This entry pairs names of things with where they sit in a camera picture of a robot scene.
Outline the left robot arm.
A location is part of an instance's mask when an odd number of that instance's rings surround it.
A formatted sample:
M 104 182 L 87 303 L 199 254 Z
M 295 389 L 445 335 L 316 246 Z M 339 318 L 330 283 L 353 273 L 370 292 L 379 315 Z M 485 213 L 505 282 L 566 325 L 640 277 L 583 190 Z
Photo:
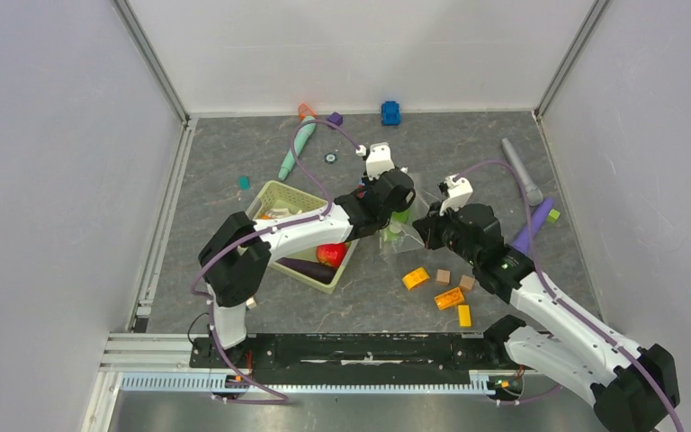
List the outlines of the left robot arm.
M 197 293 L 198 284 L 208 286 L 214 357 L 229 367 L 245 359 L 246 302 L 270 264 L 305 249 L 370 237 L 389 225 L 393 213 L 407 210 L 415 195 L 409 174 L 393 168 L 314 211 L 261 221 L 242 211 L 231 214 L 200 252 L 201 270 L 191 287 Z

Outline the red toy apple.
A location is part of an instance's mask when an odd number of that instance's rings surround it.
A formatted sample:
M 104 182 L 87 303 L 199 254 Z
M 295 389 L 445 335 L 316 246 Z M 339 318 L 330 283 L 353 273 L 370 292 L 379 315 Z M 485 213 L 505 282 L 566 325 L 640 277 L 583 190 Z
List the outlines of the red toy apple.
M 347 243 L 319 245 L 315 249 L 315 257 L 320 264 L 338 269 L 345 260 L 348 249 Z

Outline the clear polka dot zip bag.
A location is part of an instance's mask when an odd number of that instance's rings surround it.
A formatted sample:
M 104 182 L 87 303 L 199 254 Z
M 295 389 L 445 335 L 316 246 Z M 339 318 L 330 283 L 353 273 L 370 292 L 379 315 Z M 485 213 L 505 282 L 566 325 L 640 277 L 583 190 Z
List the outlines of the clear polka dot zip bag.
M 424 243 L 417 230 L 413 228 L 412 223 L 424 218 L 428 213 L 430 204 L 436 201 L 436 197 L 429 191 L 429 184 L 422 174 L 409 173 L 408 175 L 414 182 L 416 192 L 413 203 L 408 207 L 411 210 L 411 216 L 403 227 L 404 234 L 399 239 L 386 242 L 381 239 L 381 234 L 388 225 L 380 231 L 379 255 L 386 262 L 395 261 L 398 255 L 424 247 Z

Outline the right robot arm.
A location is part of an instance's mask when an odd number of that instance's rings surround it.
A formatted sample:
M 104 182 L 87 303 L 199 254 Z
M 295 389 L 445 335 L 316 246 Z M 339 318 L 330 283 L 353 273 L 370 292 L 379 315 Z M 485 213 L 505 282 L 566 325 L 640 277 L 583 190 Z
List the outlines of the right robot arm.
M 453 251 L 485 291 L 546 329 L 542 334 L 511 315 L 500 319 L 483 344 L 491 365 L 515 362 L 548 376 L 586 402 L 609 431 L 652 431 L 664 418 L 682 430 L 672 354 L 658 344 L 641 346 L 573 301 L 505 242 L 489 206 L 441 211 L 435 203 L 412 226 L 426 248 Z

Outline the green toy cucumber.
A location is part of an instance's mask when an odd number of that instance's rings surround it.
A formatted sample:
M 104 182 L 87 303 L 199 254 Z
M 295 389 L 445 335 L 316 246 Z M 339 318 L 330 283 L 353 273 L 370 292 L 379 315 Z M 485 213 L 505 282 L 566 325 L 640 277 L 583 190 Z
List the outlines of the green toy cucumber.
M 382 231 L 383 241 L 394 241 L 404 234 L 403 227 L 407 224 L 411 210 L 395 211 L 391 214 L 388 226 Z

